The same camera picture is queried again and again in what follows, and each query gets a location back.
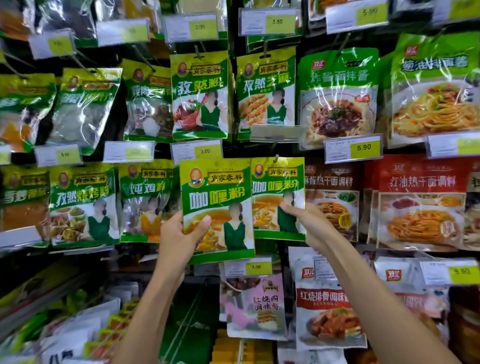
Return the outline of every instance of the chicken stew seasoning packet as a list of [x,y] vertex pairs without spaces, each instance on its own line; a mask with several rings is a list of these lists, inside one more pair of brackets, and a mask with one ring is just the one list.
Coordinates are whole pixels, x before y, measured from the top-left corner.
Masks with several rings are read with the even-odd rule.
[[377,247],[448,252],[463,239],[472,159],[386,155],[379,161]]
[[252,159],[252,211],[255,238],[305,241],[305,228],[280,207],[305,208],[304,158]]
[[480,162],[473,164],[465,203],[465,229],[460,249],[480,251]]
[[172,143],[172,81],[170,68],[123,60],[128,121],[125,140]]
[[389,147],[480,128],[479,32],[402,34],[392,62]]
[[119,242],[115,169],[107,163],[50,169],[50,234],[56,248]]
[[35,246],[49,245],[48,202],[50,185],[48,170],[31,166],[1,167],[3,188],[0,207],[0,231],[34,225],[41,241]]
[[122,242],[156,242],[172,190],[171,160],[118,165],[123,203]]
[[227,138],[228,51],[172,54],[173,139]]
[[78,144],[93,154],[120,86],[122,68],[63,69],[60,96],[47,144]]
[[300,60],[300,124],[308,127],[301,148],[323,148],[328,138],[373,133],[378,61],[374,48],[332,50]]
[[255,256],[250,159],[183,160],[180,183],[184,233],[212,218],[190,264]]
[[[267,264],[270,263],[272,274],[258,276],[245,272],[245,275],[239,276],[235,272],[231,276],[228,275],[228,270],[223,269],[223,265],[220,267],[220,304],[225,310],[228,336],[286,341],[287,323],[280,257],[277,251],[273,255],[264,255],[260,250],[257,250],[255,258],[263,258]],[[225,266],[227,264],[243,264],[245,268],[242,260],[224,263]]]
[[254,124],[295,125],[295,47],[238,57],[239,140]]
[[311,256],[294,265],[297,290],[297,350],[366,348],[360,318],[335,280],[315,277]]
[[30,152],[56,94],[54,74],[29,74],[26,79],[1,75],[0,141],[10,145],[12,152]]
[[358,241],[361,164],[305,160],[305,200],[351,242]]

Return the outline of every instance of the green dress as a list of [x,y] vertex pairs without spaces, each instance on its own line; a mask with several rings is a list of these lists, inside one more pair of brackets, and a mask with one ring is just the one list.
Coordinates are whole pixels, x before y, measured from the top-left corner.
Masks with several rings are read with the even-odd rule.
[[276,208],[278,227],[281,232],[299,232],[295,223],[297,218],[293,215],[287,214],[280,206]]
[[228,251],[247,249],[243,242],[245,240],[245,224],[243,221],[240,221],[236,230],[233,229],[233,226],[228,221],[224,222],[223,232],[225,233],[225,245]]
[[280,106],[278,112],[275,111],[272,105],[267,106],[267,124],[268,125],[285,125],[285,118],[287,117],[287,108],[285,105]]
[[104,216],[101,222],[93,216],[88,217],[89,233],[93,240],[110,240],[111,237],[108,234],[110,230],[110,218]]
[[215,106],[212,112],[210,112],[207,106],[202,105],[200,108],[202,111],[202,126],[206,131],[220,131],[218,127],[218,121],[220,120],[220,109]]

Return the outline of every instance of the woman in green dress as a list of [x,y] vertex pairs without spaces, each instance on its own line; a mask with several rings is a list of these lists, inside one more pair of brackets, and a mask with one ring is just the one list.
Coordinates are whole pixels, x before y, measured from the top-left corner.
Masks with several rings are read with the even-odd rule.
[[204,101],[200,106],[200,111],[198,111],[197,125],[201,126],[203,131],[227,131],[225,109],[223,105],[218,105],[218,91],[213,90],[205,94]]
[[228,208],[231,220],[224,222],[218,245],[224,246],[227,250],[243,250],[247,249],[245,239],[253,239],[251,236],[251,228],[249,229],[243,222],[243,207],[240,202],[234,202]]
[[[283,194],[283,201],[295,206],[295,194],[293,191],[286,191]],[[281,232],[299,232],[296,226],[297,218],[287,214],[280,206],[276,208],[276,221],[274,223],[278,225]]]
[[107,202],[99,198],[93,202],[94,215],[88,216],[84,228],[83,239],[105,241],[111,240],[108,233],[110,227],[116,229],[115,219],[107,216]]
[[285,90],[281,87],[276,88],[272,93],[272,104],[267,106],[266,120],[267,125],[285,125],[285,119],[292,121],[292,110],[285,104]]

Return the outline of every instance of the hand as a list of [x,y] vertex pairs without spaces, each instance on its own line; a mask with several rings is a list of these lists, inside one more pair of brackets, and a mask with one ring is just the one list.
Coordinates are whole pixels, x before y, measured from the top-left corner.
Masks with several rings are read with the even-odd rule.
[[197,242],[204,238],[212,218],[207,215],[188,235],[183,234],[182,211],[177,212],[160,228],[160,244],[156,271],[161,274],[173,274],[177,279],[185,270],[185,266],[195,251]]
[[321,254],[325,250],[325,241],[339,234],[317,205],[306,204],[303,209],[282,202],[280,207],[300,220],[307,230],[306,243]]

